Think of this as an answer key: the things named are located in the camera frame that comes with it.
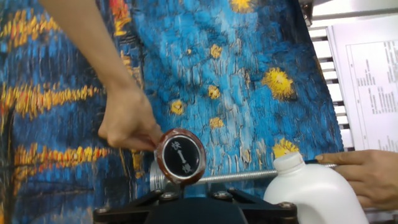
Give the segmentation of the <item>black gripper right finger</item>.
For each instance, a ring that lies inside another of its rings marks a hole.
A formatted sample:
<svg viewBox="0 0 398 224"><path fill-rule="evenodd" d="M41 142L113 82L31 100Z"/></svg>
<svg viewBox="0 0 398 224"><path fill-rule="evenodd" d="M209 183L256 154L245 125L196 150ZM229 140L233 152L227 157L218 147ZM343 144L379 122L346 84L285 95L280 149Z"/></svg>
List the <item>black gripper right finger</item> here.
<svg viewBox="0 0 398 224"><path fill-rule="evenodd" d="M291 202L271 204L225 184L210 184L210 198L234 205L247 223L298 224L297 206Z"/></svg>

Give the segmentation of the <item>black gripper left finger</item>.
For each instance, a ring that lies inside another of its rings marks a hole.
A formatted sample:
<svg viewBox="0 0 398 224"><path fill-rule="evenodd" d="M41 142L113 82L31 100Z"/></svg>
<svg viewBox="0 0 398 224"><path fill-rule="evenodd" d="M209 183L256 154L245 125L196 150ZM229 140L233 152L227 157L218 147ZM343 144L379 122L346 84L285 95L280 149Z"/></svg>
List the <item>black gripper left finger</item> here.
<svg viewBox="0 0 398 224"><path fill-rule="evenodd" d="M183 198L183 188L167 184L138 198L123 208L97 208L93 212L93 223L144 223L153 208Z"/></svg>

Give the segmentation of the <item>person bare hand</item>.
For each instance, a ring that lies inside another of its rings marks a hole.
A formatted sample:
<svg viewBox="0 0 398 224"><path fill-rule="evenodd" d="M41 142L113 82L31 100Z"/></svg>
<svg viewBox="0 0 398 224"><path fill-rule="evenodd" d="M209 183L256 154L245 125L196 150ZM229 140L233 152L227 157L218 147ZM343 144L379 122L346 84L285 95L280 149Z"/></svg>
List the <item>person bare hand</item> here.
<svg viewBox="0 0 398 224"><path fill-rule="evenodd" d="M99 137L111 147L154 151L162 131L144 92L134 86L108 88Z"/></svg>
<svg viewBox="0 0 398 224"><path fill-rule="evenodd" d="M335 170L353 188L363 208L397 210L397 153L380 150L321 154L322 164Z"/></svg>

